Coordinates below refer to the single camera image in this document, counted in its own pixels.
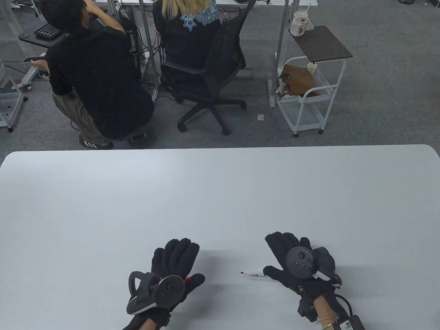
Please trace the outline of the person's left hand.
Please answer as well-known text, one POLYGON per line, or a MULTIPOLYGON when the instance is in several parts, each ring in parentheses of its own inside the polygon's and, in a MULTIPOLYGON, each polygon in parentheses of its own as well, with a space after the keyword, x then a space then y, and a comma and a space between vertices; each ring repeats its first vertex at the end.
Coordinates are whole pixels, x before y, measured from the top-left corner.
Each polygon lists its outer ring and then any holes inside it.
POLYGON ((168 325, 171 312, 205 281, 203 274, 190 275, 199 249, 190 239, 172 239, 155 250, 150 272, 129 275, 126 311, 133 318, 126 330, 157 330, 168 325))

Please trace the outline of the person's right hand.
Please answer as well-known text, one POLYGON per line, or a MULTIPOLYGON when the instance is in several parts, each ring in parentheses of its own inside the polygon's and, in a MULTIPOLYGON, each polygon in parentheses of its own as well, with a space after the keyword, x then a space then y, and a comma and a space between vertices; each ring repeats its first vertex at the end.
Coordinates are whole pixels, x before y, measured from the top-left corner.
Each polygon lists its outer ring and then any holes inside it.
POLYGON ((336 298, 335 290, 340 288, 342 280, 336 274, 333 256, 325 247, 313 249, 308 238, 297 239, 289 232, 268 234, 265 241, 281 269, 268 265, 263 273, 300 296, 300 316, 311 322, 332 315, 338 321, 349 317, 336 298))

